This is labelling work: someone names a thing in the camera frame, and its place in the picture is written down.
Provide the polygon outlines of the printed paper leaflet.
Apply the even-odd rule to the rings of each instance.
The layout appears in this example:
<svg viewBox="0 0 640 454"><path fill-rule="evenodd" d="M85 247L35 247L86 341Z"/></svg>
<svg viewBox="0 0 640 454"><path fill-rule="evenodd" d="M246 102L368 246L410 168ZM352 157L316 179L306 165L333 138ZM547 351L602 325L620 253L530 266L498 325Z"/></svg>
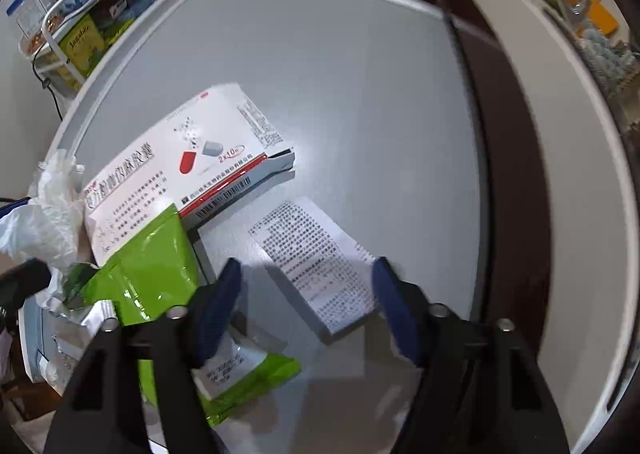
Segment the printed paper leaflet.
<svg viewBox="0 0 640 454"><path fill-rule="evenodd" d="M326 344L378 310L374 255L307 197L285 200L248 227L285 293Z"/></svg>

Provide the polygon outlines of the white kitchen counter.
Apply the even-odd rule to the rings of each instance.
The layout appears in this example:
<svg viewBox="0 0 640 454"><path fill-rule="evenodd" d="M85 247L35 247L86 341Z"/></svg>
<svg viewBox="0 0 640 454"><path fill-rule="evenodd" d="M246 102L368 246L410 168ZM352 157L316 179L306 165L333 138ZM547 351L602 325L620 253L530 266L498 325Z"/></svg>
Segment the white kitchen counter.
<svg viewBox="0 0 640 454"><path fill-rule="evenodd" d="M570 448L603 438L634 374L639 204L614 117L540 0L474 0L511 60L548 179L552 268L539 363Z"/></svg>

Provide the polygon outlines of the crumpled white plastic wrap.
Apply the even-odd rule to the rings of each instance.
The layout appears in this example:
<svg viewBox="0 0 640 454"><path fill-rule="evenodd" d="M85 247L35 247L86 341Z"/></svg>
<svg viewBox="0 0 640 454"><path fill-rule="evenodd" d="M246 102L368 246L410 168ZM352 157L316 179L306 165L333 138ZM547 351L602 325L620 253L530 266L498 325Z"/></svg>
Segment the crumpled white plastic wrap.
<svg viewBox="0 0 640 454"><path fill-rule="evenodd" d="M84 167L65 150L42 162L29 188L29 201L1 218L1 252L14 264L35 258L51 272L36 293L40 308L64 311L70 271L92 257L84 227L85 199L80 192Z"/></svg>

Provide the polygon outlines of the silver foil packet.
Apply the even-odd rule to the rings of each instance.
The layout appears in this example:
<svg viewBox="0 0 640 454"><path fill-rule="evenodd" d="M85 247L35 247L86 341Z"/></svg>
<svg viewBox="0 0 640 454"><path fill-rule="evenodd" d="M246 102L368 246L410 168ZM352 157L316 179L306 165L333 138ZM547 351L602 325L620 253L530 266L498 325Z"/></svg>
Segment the silver foil packet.
<svg viewBox="0 0 640 454"><path fill-rule="evenodd" d="M62 396L88 345L110 318L119 323L111 300L67 309L59 315L46 314L43 337L49 338L52 344L50 352L42 355L47 359L47 365L41 371L44 380L59 396Z"/></svg>

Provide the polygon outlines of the green plastic pouch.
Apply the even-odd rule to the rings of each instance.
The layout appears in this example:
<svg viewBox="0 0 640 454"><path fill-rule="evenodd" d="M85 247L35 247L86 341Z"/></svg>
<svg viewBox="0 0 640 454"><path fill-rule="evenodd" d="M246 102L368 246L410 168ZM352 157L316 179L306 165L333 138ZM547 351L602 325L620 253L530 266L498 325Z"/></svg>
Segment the green plastic pouch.
<svg viewBox="0 0 640 454"><path fill-rule="evenodd" d="M198 262L176 208L169 207L102 268L74 266L68 282L71 300L84 306L110 300L122 324L139 324L189 301L198 288ZM299 372L296 360L267 352L228 326L216 354L194 372L194 382L206 419L215 427L240 405Z"/></svg>

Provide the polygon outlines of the white red medicine box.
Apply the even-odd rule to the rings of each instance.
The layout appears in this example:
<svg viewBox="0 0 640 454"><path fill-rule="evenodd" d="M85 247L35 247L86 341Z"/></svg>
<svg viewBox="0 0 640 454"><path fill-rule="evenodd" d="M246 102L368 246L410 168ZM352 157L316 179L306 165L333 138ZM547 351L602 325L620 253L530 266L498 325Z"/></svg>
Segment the white red medicine box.
<svg viewBox="0 0 640 454"><path fill-rule="evenodd" d="M175 208L190 230L255 185L293 167L295 152L238 84L210 87L138 136L85 187L85 226L104 266Z"/></svg>

